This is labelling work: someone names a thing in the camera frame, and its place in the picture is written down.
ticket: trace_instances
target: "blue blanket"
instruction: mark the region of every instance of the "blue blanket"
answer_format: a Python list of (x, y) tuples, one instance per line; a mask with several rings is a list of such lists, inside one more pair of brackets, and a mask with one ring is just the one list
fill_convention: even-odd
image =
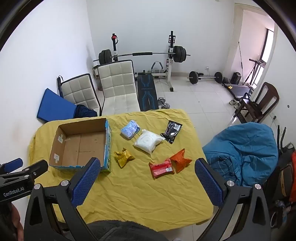
[(271, 128), (254, 122), (228, 127), (202, 149), (209, 165), (225, 180), (246, 187), (263, 184), (278, 161)]

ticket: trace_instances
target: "brown chair backrest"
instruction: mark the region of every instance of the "brown chair backrest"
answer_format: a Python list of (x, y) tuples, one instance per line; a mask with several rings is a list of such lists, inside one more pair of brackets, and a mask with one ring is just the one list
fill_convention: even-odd
[(260, 91), (259, 91), (259, 94), (257, 95), (256, 99), (255, 99), (255, 102), (257, 103), (257, 101), (259, 100), (261, 94), (262, 94), (262, 91), (264, 89), (264, 87), (267, 87), (268, 88), (268, 91), (266, 92), (265, 96), (262, 98), (262, 100), (260, 101), (260, 103), (258, 103), (258, 107), (260, 108), (260, 110), (262, 110), (264, 107), (266, 107), (270, 101), (275, 97), (276, 100), (275, 102), (263, 113), (263, 118), (274, 108), (274, 106), (278, 103), (279, 101), (279, 94), (276, 90), (276, 88), (270, 84), (270, 83), (267, 83), (267, 82), (264, 82)]

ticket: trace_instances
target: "white tape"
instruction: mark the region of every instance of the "white tape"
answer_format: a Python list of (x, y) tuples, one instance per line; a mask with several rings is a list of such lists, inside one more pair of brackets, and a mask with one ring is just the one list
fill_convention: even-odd
[(61, 134), (57, 140), (63, 144), (63, 134)]
[(56, 160), (56, 163), (59, 161), (59, 155), (57, 155), (56, 153), (54, 154), (54, 159)]

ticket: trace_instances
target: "yellow tablecloth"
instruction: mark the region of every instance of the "yellow tablecloth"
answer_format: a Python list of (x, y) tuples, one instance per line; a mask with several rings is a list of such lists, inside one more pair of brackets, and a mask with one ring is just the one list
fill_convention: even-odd
[[(134, 221), (156, 231), (175, 229), (209, 219), (213, 205), (194, 172), (194, 162), (205, 155), (193, 124), (183, 110), (156, 110), (106, 116), (112, 129), (111, 173), (100, 173), (84, 204), (78, 207), (86, 223), (97, 220)], [(58, 125), (86, 120), (51, 121), (40, 127), (29, 146), (30, 164), (41, 159), (49, 160), (52, 142)], [(166, 130), (168, 120), (183, 124), (173, 144), (163, 141), (151, 157), (133, 146), (141, 131), (131, 140), (120, 135), (120, 130), (135, 120), (141, 129), (160, 134)], [(114, 151), (125, 147), (135, 156), (120, 168)], [(185, 148), (185, 158), (193, 161), (178, 174), (153, 179), (149, 162), (162, 163)], [(36, 179), (44, 187), (58, 185), (71, 179), (73, 174), (49, 167), (48, 172)], [(60, 210), (55, 207), (58, 219)]]

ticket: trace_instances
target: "pair of sneakers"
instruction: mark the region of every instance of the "pair of sneakers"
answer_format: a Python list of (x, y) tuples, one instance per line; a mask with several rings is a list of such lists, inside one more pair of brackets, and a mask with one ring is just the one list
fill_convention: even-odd
[(230, 105), (234, 105), (234, 107), (235, 107), (236, 109), (238, 109), (238, 108), (240, 107), (240, 103), (239, 103), (239, 101), (237, 101), (237, 100), (235, 100), (235, 99), (232, 99), (231, 101), (229, 101), (229, 104), (230, 104)]

